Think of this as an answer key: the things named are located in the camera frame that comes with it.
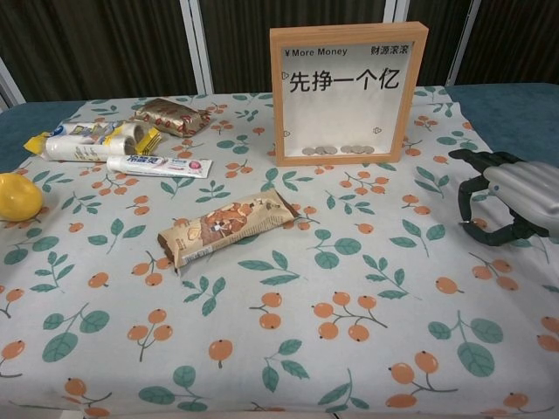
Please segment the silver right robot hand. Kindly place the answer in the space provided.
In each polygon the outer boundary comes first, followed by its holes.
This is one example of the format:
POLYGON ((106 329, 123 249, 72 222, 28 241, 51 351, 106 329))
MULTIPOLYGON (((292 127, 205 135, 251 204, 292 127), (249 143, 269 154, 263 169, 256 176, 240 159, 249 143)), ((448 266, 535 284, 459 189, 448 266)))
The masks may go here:
POLYGON ((524 161, 507 152, 455 149, 454 160, 470 164, 480 174, 459 185, 458 205, 463 230, 474 240, 501 246, 519 239, 558 237, 558 168, 540 161, 524 161), (485 232, 472 219, 473 193, 487 190, 504 203, 513 222, 485 232))

